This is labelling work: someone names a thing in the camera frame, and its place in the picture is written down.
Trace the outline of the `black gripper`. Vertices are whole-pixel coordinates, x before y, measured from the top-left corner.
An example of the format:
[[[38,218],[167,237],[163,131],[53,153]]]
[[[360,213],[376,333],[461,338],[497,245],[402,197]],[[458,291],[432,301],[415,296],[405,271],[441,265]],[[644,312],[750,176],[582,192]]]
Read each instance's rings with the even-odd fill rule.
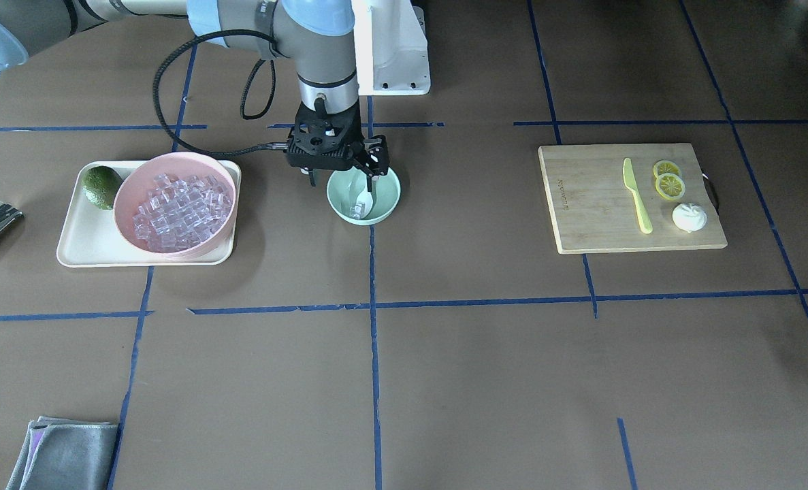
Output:
[[[364,139],[360,105],[338,114],[321,114],[301,103],[287,140],[287,162],[307,169],[308,183],[317,187],[320,171],[346,171],[352,167],[366,175],[366,190],[389,171],[390,157],[384,135]]]

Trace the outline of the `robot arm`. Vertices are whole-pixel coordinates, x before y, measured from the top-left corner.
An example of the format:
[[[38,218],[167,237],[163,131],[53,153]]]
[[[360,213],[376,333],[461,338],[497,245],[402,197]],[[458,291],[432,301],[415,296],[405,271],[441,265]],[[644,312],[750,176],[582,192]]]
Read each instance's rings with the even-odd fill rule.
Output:
[[[197,152],[165,120],[160,83],[168,66],[205,42],[255,52],[264,63],[295,63],[301,102],[285,142],[236,151],[205,151],[231,159],[257,151],[282,151],[288,164],[364,174],[366,188],[389,171],[386,139],[364,137],[357,83],[355,18],[349,1],[0,1],[0,71],[68,37],[125,18],[166,16],[189,21],[192,40],[167,56],[152,79],[152,104],[161,128],[177,146]]]

